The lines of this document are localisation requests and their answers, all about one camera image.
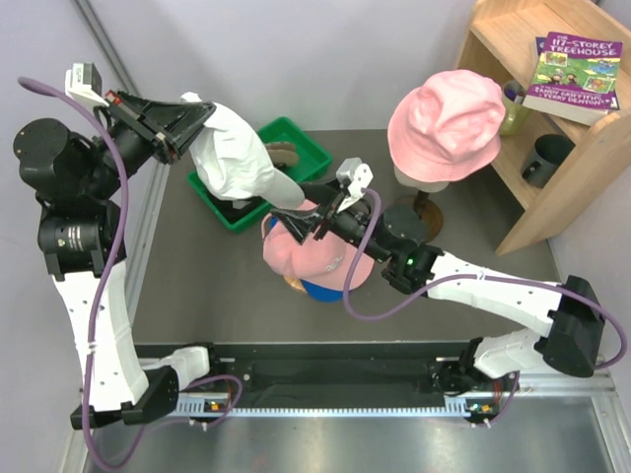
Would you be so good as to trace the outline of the pink baseball cap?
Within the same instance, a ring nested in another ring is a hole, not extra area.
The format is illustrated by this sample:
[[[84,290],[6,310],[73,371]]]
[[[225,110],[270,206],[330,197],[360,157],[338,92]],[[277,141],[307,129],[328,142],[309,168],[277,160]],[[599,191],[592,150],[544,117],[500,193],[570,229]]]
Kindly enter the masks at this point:
[[[276,274],[306,280],[343,292],[343,286],[357,249],[339,236],[312,236],[298,244],[282,223],[270,213],[261,222],[262,257]]]

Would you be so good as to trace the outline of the beige cap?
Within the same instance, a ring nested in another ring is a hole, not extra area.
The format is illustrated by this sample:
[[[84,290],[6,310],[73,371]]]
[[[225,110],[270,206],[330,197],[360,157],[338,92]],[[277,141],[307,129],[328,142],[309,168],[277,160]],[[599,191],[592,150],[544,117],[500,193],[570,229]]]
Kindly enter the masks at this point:
[[[291,142],[272,142],[266,143],[267,153],[276,167],[295,167],[299,161],[296,146]]]

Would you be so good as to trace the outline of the white baseball cap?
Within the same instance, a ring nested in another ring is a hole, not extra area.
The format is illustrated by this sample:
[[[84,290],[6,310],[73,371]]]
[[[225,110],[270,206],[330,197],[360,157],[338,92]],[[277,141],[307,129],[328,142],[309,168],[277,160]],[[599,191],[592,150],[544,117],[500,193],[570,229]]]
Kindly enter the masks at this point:
[[[296,209],[305,201],[298,183],[273,165],[255,130],[220,103],[204,121],[189,153],[200,180],[221,200],[261,197],[282,209]]]

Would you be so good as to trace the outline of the blue baseball cap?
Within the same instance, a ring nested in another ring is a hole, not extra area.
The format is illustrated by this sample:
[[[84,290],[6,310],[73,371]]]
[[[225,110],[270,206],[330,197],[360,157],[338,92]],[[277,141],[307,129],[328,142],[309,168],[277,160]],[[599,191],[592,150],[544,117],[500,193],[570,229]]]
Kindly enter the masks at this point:
[[[312,282],[302,280],[301,284],[306,294],[321,303],[335,303],[343,299],[343,292],[338,290],[332,290]]]

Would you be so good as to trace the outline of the pink bucket hat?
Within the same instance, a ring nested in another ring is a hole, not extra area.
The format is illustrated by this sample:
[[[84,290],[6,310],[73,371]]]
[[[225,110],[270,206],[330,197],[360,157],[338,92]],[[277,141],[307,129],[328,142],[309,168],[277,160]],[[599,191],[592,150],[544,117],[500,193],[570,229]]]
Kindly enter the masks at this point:
[[[473,71],[443,71],[408,93],[386,131],[393,166],[425,183],[456,182],[490,165],[501,150],[502,89]]]

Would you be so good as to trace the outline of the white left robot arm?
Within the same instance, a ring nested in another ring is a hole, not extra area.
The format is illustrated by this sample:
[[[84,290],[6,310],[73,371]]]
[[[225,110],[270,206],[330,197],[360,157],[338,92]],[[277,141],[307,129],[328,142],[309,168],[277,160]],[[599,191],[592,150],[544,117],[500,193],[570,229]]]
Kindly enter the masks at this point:
[[[76,430],[150,424],[170,415],[192,382],[209,391],[223,381],[224,369],[206,345],[179,349],[144,369],[125,295],[129,179],[151,159],[180,159],[214,111],[211,102],[111,91],[84,111],[94,138],[40,118],[14,139],[20,178],[41,208],[37,244],[70,317],[84,377],[83,400],[71,416]]]

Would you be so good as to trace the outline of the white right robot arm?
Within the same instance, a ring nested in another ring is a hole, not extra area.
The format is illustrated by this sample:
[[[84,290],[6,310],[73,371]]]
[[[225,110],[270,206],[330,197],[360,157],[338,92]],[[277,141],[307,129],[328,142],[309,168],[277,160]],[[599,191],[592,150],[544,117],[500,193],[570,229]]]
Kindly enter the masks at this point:
[[[519,330],[470,340],[457,372],[480,390],[512,372],[550,367],[587,378],[606,364],[598,359],[608,320],[589,283],[511,277],[476,266],[429,245],[421,223],[404,207],[382,208],[378,192],[365,212],[345,208],[345,189],[316,184],[315,199],[297,210],[272,209],[260,226],[263,259],[276,274],[300,281],[310,296],[340,300],[364,321],[389,318],[421,298],[464,304],[509,319]],[[405,300],[381,314],[355,310],[351,298],[384,265],[383,278]]]

